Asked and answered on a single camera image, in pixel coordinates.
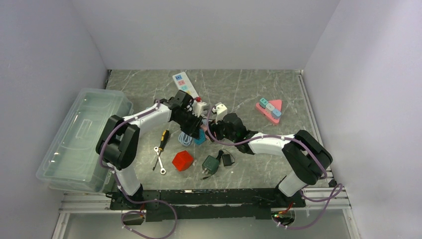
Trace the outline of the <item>teal blue plug adapter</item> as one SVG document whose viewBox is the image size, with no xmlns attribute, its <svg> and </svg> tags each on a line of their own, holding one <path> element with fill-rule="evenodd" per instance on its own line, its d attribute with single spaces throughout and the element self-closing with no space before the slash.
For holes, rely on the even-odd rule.
<svg viewBox="0 0 422 239">
<path fill-rule="evenodd" d="M 198 139 L 194 138 L 193 141 L 196 145 L 201 145 L 202 143 L 204 143 L 206 141 L 206 136 L 200 135 L 200 137 Z"/>
</svg>

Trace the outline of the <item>dark green cube socket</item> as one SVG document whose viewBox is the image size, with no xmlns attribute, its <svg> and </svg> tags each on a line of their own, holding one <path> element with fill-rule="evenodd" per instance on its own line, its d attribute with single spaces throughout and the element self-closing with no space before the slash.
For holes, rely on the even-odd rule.
<svg viewBox="0 0 422 239">
<path fill-rule="evenodd" d="M 206 173 L 207 175 L 215 174 L 218 170 L 219 164 L 219 160 L 209 155 L 202 163 L 203 173 Z"/>
</svg>

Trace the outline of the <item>red cube socket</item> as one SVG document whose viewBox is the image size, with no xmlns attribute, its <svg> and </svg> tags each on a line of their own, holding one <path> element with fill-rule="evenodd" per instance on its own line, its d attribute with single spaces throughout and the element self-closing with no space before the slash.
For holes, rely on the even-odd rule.
<svg viewBox="0 0 422 239">
<path fill-rule="evenodd" d="M 178 152 L 172 160 L 172 164 L 179 171 L 188 169 L 194 161 L 194 158 L 186 151 Z"/>
</svg>

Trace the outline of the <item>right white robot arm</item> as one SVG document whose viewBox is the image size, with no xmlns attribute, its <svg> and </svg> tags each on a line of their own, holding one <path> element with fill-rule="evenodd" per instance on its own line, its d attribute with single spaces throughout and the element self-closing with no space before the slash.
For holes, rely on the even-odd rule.
<svg viewBox="0 0 422 239">
<path fill-rule="evenodd" d="M 306 130 L 289 135 L 264 134 L 248 130 L 235 113 L 227 114 L 222 120 L 205 121 L 209 138 L 219 144 L 223 139 L 245 154 L 271 154 L 284 156 L 292 171 L 277 185 L 274 200 L 285 207 L 293 201 L 294 195 L 304 187 L 314 185 L 327 177 L 327 168 L 332 164 L 331 154 Z"/>
</svg>

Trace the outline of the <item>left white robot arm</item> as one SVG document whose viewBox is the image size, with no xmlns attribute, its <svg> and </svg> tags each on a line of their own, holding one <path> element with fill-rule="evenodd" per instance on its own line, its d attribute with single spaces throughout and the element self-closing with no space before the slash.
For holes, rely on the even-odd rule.
<svg viewBox="0 0 422 239">
<path fill-rule="evenodd" d="M 99 164 L 112 172 L 123 202 L 137 209 L 143 202 L 143 186 L 136 176 L 134 160 L 140 137 L 154 127 L 175 122 L 180 130 L 192 138 L 199 138 L 204 112 L 208 104 L 179 90 L 169 99 L 155 100 L 154 104 L 134 115 L 108 118 L 96 145 Z"/>
</svg>

